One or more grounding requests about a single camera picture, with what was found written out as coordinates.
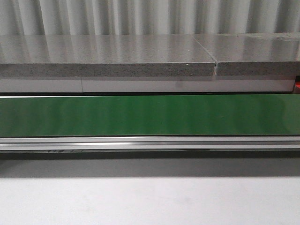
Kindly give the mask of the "white pleated curtain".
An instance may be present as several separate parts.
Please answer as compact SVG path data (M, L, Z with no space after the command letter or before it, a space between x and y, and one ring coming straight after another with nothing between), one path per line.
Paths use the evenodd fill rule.
M2 35L273 33L300 30L297 0L3 0Z

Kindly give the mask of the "red plastic tray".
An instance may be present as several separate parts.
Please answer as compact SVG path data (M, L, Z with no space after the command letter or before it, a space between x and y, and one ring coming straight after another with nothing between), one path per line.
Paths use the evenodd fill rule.
M300 94L300 81L295 82L293 93Z

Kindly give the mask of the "grey granite slab right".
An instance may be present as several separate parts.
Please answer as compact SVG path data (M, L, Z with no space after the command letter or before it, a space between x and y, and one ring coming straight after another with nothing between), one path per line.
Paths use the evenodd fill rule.
M215 60L218 78L294 79L300 74L299 33L198 34L194 38Z

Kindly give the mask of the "green conveyor belt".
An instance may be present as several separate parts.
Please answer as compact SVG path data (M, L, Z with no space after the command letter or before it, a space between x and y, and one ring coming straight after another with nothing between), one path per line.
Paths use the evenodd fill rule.
M1 137L297 135L295 94L20 97L0 100Z

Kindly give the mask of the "grey granite slab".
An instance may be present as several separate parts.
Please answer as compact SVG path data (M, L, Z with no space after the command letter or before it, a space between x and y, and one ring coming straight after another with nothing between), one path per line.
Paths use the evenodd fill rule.
M1 36L2 77L211 77L190 35Z
M300 74L299 33L198 34L194 38L215 60L218 78L294 79Z

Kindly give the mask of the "aluminium conveyor side rail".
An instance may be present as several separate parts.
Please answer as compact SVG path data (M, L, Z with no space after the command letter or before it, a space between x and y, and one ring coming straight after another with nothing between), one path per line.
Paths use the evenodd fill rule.
M299 150L298 135L1 138L2 153Z

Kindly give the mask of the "grey granite slab left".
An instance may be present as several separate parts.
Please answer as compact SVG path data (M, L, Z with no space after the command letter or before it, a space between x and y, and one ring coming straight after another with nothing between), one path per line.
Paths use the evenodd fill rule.
M2 77L211 77L190 35L1 36Z

